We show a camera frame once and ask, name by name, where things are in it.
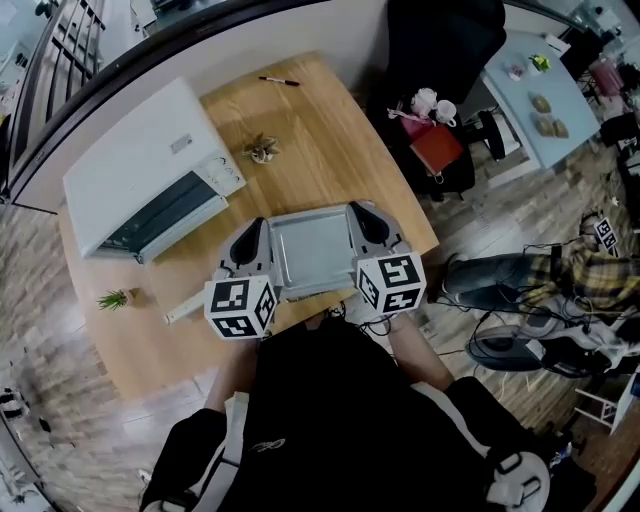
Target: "succulent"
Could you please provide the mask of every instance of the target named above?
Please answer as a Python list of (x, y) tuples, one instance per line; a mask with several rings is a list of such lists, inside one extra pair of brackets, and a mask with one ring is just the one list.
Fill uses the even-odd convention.
[(251, 144), (244, 147), (243, 155), (248, 155), (259, 164), (265, 164), (273, 159), (274, 155), (280, 153), (276, 147), (278, 139), (275, 137), (265, 137), (263, 133), (258, 135)]

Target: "toaster oven door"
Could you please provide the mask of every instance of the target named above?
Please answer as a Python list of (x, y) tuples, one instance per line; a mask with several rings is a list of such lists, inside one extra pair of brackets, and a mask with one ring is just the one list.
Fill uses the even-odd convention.
[(190, 171), (136, 212), (101, 249), (132, 254), (140, 263), (150, 261), (227, 205)]

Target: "cup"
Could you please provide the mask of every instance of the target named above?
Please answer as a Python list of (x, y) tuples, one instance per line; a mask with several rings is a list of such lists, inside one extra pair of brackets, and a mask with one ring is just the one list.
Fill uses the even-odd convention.
[(411, 110), (421, 119), (426, 119), (437, 106), (438, 93), (429, 88), (420, 89), (411, 100)]
[(457, 112), (458, 109), (449, 100), (440, 100), (438, 102), (436, 119), (439, 123), (446, 124), (451, 126), (451, 128), (454, 128), (458, 124), (454, 119)]

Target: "person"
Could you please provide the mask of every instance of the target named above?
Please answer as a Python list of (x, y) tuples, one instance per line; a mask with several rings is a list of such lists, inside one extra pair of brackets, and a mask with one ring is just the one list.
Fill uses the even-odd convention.
[[(479, 381), (455, 380), (406, 313), (389, 321), (393, 356), (342, 317), (315, 324), (232, 342), (204, 408), (172, 428), (141, 511), (193, 510), (188, 489), (213, 486), (234, 421), (225, 401), (239, 391), (250, 393), (242, 456), (217, 510), (505, 510), (487, 503), (496, 464), (540, 450)], [(489, 455), (415, 383), (450, 400)]]
[(508, 312), (533, 311), (556, 295), (576, 298), (587, 312), (622, 312), (640, 305), (640, 259), (609, 254), (596, 235), (599, 220), (597, 213), (585, 215), (578, 238), (549, 244), (547, 254), (526, 254), (525, 248), (522, 254), (489, 258), (454, 255), (441, 298), (463, 307)]

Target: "plaid shirt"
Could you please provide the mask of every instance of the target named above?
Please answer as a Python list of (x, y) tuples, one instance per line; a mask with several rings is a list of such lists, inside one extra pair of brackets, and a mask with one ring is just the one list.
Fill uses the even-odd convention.
[[(564, 290), (551, 280), (551, 257), (536, 256), (532, 275), (519, 300), (540, 303)], [(558, 262), (558, 282), (572, 288), (576, 297), (589, 299), (594, 310), (624, 310), (630, 299), (640, 296), (640, 260), (616, 258), (599, 251), (594, 235), (583, 235), (562, 248)]]

